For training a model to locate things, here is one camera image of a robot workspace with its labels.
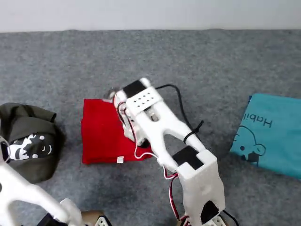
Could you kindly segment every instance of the red cloth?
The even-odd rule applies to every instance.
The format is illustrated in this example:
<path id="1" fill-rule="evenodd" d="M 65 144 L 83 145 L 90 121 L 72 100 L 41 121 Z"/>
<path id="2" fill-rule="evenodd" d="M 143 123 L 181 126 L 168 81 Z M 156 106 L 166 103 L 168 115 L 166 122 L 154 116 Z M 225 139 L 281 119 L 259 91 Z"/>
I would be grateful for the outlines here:
<path id="1" fill-rule="evenodd" d="M 83 118 L 81 120 L 83 141 L 82 162 L 117 162 L 123 156 L 124 161 L 139 161 L 134 156 L 135 143 L 124 136 L 112 103 L 100 99 L 84 99 Z M 138 148 L 137 155 L 152 152 L 151 148 Z M 150 158 L 145 155 L 140 160 Z"/>

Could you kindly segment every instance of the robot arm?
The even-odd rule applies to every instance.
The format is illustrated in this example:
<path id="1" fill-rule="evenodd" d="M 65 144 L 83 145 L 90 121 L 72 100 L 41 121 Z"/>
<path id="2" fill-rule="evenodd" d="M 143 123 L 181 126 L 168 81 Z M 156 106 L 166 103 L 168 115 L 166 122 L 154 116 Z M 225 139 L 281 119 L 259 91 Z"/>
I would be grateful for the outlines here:
<path id="1" fill-rule="evenodd" d="M 178 174 L 183 187 L 185 215 L 189 217 L 190 224 L 225 225 L 216 224 L 216 216 L 225 208 L 216 157 L 206 150 L 195 134 L 187 138 L 187 146 L 174 156 L 168 153 L 163 135 L 170 134 L 184 140 L 191 129 L 177 119 L 150 82 L 143 78 L 124 87 L 115 95 L 113 103 L 123 122 L 125 136 L 137 145 L 147 139 L 158 157 L 158 163 Z M 58 203 L 43 189 L 27 182 L 6 164 L 1 153 L 0 149 L 0 226 L 19 225 L 10 207 L 16 200 L 43 207 L 55 219 L 56 224 L 53 225 L 85 225 L 74 203 L 68 199 Z M 101 223 L 96 223 L 96 226 L 110 225 L 105 219 Z"/>
<path id="2" fill-rule="evenodd" d="M 139 144 L 147 139 L 158 163 L 178 174 L 185 214 L 191 225 L 201 226 L 218 216 L 225 209 L 225 197 L 216 157 L 195 134 L 187 138 L 184 149 L 174 156 L 168 153 L 164 134 L 184 140 L 191 129 L 178 120 L 150 82 L 142 78 L 124 87 L 116 93 L 114 105 L 123 121 L 128 119 L 132 124 L 131 127 L 124 124 L 125 136 Z"/>

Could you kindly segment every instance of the gray carpet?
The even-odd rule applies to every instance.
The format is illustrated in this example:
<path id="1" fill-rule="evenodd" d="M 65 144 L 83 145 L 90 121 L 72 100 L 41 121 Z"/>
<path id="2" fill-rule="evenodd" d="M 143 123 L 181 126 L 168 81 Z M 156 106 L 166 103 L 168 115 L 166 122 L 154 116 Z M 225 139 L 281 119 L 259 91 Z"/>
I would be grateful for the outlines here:
<path id="1" fill-rule="evenodd" d="M 228 154 L 249 95 L 301 98 L 301 31 L 109 31 L 0 34 L 0 102 L 57 112 L 67 142 L 56 173 L 40 185 L 58 201 L 102 209 L 114 226 L 172 226 L 169 182 L 154 159 L 83 165 L 80 119 L 84 98 L 148 77 L 180 87 L 202 142 L 219 159 L 227 210 L 241 226 L 290 226 L 301 219 L 299 180 L 259 169 Z M 176 94 L 161 90 L 181 117 Z M 167 139 L 168 149 L 181 142 Z M 179 182 L 174 196 L 182 213 Z M 35 225 L 44 211 L 17 203 Z"/>

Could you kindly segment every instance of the cartoon character print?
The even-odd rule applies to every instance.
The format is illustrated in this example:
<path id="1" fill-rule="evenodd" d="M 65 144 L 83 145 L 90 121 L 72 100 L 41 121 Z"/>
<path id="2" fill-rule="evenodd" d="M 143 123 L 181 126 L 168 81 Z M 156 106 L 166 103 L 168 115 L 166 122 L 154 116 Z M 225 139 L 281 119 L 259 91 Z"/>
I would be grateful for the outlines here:
<path id="1" fill-rule="evenodd" d="M 257 143 L 255 134 L 246 126 L 240 126 L 234 137 L 232 150 L 241 153 L 242 160 L 256 163 L 266 152 L 266 147 Z"/>
<path id="2" fill-rule="evenodd" d="M 44 143 L 44 135 L 30 134 L 28 137 L 15 140 L 10 145 L 11 160 L 25 160 L 29 158 L 45 157 L 52 153 L 52 146 Z"/>

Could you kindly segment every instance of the teal bag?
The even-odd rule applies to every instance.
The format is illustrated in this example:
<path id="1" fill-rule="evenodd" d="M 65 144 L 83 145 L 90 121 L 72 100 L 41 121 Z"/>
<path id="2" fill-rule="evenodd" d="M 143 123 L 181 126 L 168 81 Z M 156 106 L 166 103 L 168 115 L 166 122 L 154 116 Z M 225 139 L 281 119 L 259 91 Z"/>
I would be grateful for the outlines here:
<path id="1" fill-rule="evenodd" d="M 301 179 L 301 99 L 251 96 L 230 151 L 254 165 Z"/>

